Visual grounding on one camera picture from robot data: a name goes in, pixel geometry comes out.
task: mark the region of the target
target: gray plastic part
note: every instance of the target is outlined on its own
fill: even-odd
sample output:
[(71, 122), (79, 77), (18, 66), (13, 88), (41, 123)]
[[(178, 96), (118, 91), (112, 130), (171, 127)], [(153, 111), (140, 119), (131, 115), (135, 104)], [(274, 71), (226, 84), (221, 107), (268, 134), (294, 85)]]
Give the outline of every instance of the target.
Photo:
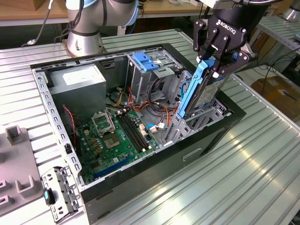
[(26, 184), (21, 184), (18, 180), (15, 181), (15, 186), (17, 188), (17, 193), (22, 195), (23, 198), (32, 196), (36, 192), (36, 186), (34, 185), (35, 181), (31, 175), (29, 175), (29, 187), (25, 187)]
[(5, 133), (11, 145), (19, 144), (26, 140), (19, 126), (8, 127), (5, 129)]
[(0, 197), (0, 210), (14, 204), (14, 200), (8, 195)]
[(0, 180), (0, 194), (11, 188), (11, 185), (6, 180)]
[(40, 198), (43, 189), (26, 129), (14, 126), (0, 134), (0, 156), (1, 217)]

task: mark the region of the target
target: motherboard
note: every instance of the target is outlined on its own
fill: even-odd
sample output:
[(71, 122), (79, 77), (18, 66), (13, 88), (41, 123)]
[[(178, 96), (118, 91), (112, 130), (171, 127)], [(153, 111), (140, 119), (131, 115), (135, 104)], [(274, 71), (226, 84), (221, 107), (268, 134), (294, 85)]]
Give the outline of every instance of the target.
[[(101, 117), (77, 128), (77, 145), (80, 147), (76, 149), (85, 184), (159, 149), (153, 136), (146, 133), (145, 126), (135, 111), (107, 114), (108, 120)], [(114, 129), (99, 134), (100, 130), (108, 127)]]

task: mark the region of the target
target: blue drive bracket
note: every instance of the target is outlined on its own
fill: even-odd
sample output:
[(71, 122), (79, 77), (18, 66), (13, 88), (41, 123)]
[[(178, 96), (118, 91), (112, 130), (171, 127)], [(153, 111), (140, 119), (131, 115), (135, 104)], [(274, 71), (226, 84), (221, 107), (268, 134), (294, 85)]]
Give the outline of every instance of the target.
[(151, 58), (143, 52), (134, 53), (132, 56), (145, 72), (159, 68), (159, 66), (153, 63)]
[(177, 111), (177, 116), (179, 118), (183, 118), (184, 115), (186, 114), (186, 110), (191, 102), (191, 99), (195, 96), (195, 92), (197, 91), (197, 88), (200, 87), (200, 84), (203, 81), (203, 74), (204, 72), (211, 68), (214, 65), (215, 61), (214, 60), (205, 60), (201, 61), (197, 69), (192, 77), (191, 83), (187, 89), (187, 92), (184, 94), (183, 99), (181, 100), (181, 103), (179, 105), (178, 111)]

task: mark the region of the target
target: yellow wire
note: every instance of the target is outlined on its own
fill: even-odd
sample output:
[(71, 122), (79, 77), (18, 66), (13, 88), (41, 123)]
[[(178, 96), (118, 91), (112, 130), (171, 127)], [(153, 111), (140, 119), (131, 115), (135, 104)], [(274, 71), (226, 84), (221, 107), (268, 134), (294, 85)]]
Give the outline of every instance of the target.
[(118, 106), (118, 105), (121, 104), (122, 95), (123, 95), (123, 93), (121, 92), (121, 93), (120, 93), (120, 98), (119, 98), (118, 102), (117, 102), (116, 104), (114, 104), (113, 106)]

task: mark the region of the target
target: ram slot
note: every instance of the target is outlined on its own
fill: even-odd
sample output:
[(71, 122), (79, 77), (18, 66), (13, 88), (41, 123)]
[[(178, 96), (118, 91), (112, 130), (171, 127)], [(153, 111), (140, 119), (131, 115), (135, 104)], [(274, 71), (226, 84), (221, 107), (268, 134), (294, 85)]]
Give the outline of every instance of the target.
[(148, 148), (149, 145), (145, 142), (127, 115), (118, 115), (117, 120), (138, 152), (142, 152), (143, 149)]

